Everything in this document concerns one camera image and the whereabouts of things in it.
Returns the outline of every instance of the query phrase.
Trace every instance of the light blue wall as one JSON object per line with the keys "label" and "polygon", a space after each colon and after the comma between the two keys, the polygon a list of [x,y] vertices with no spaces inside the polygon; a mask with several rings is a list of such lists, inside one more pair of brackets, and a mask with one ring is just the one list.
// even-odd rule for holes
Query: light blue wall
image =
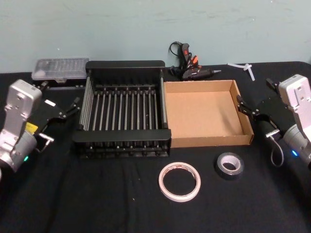
{"label": "light blue wall", "polygon": [[311,59],[310,0],[0,0],[0,72],[40,58],[160,59],[188,42],[202,65]]}

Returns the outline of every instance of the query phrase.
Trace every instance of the duct tape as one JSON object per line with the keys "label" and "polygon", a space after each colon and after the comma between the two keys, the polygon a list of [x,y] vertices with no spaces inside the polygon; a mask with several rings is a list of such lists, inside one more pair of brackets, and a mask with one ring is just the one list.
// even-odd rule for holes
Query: duct tape
{"label": "duct tape", "polygon": [[[168,191],[167,188],[164,186],[163,179],[164,179],[165,175],[170,170],[173,170],[173,169],[184,169],[184,170],[186,170],[192,174],[192,176],[194,177],[194,179],[196,181],[196,185],[195,185],[195,188],[190,193],[188,193],[186,195],[176,195],[176,194],[173,194],[170,191]],[[176,202],[186,202],[186,201],[193,199],[199,193],[199,190],[201,187],[201,178],[200,178],[199,173],[197,172],[197,170],[193,166],[186,164],[186,163],[182,163],[182,162],[175,162],[175,163],[171,163],[171,164],[166,165],[161,170],[160,175],[159,175],[159,186],[160,186],[161,192],[168,199],[176,201]]]}
{"label": "duct tape", "polygon": [[226,152],[219,155],[215,169],[224,179],[235,180],[243,173],[244,162],[237,154]]}

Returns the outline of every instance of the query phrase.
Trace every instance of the black table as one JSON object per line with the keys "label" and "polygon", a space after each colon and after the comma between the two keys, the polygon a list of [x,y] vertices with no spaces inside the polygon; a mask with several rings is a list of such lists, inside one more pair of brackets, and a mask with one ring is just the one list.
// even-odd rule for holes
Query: black table
{"label": "black table", "polygon": [[[254,106],[274,95],[266,78],[311,77],[311,65],[302,62],[253,64],[254,82],[240,68],[211,68],[222,70],[213,79],[235,79],[243,98]],[[0,75],[1,127],[7,88],[16,79],[30,81],[30,73]],[[82,95],[83,90],[45,93],[63,108]],[[254,125],[250,146],[173,149],[168,158],[80,160],[70,150],[76,123],[52,126],[48,133],[55,142],[43,154],[32,154],[1,190],[1,233],[311,232],[310,172],[290,153],[282,168],[273,167],[270,148]],[[223,180],[214,170],[215,159],[226,151],[244,160],[239,180]],[[193,165],[202,180],[198,196],[185,203],[164,197],[157,183],[161,169],[177,161]],[[183,172],[168,176],[172,190],[194,185]]]}

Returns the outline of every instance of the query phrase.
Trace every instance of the open cardboard tray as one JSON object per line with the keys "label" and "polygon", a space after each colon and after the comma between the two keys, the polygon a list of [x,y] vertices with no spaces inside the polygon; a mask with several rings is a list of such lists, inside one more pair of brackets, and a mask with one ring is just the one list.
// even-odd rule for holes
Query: open cardboard tray
{"label": "open cardboard tray", "polygon": [[249,145],[254,133],[238,112],[234,80],[165,82],[172,148]]}

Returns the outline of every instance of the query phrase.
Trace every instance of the clear plastic case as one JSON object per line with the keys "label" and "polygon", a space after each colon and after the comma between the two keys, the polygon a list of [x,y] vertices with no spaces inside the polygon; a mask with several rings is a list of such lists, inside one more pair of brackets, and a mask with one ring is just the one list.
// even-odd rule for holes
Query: clear plastic case
{"label": "clear plastic case", "polygon": [[85,79],[88,58],[40,59],[37,61],[32,79],[55,80],[65,83],[68,79]]}

